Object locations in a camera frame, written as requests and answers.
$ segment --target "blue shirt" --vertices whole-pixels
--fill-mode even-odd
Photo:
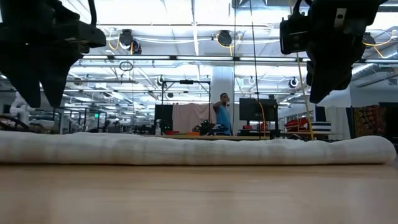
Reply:
[[[216,118],[217,118],[217,124],[223,124],[228,128],[228,130],[224,131],[224,133],[230,135],[231,117],[229,115],[229,111],[226,108],[226,106],[220,105],[218,111],[216,111]]]

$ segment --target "wooden tabletop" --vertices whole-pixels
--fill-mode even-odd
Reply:
[[[0,166],[0,223],[397,223],[391,166]]]

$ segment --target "computer monitor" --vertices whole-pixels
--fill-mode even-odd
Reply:
[[[278,116],[278,103],[276,100],[260,99],[264,109],[266,121],[275,121]],[[262,121],[262,111],[259,102],[254,98],[239,99],[239,119],[241,121]]]
[[[160,127],[163,131],[173,130],[173,105],[155,105],[155,124],[161,119]]]

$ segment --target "white bottle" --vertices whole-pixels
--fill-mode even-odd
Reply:
[[[162,135],[162,130],[160,128],[160,119],[156,121],[155,135]]]

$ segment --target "rolled white towel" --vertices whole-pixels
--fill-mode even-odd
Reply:
[[[130,165],[383,164],[393,144],[379,136],[323,141],[203,141],[132,134],[46,135],[0,131],[0,162]]]

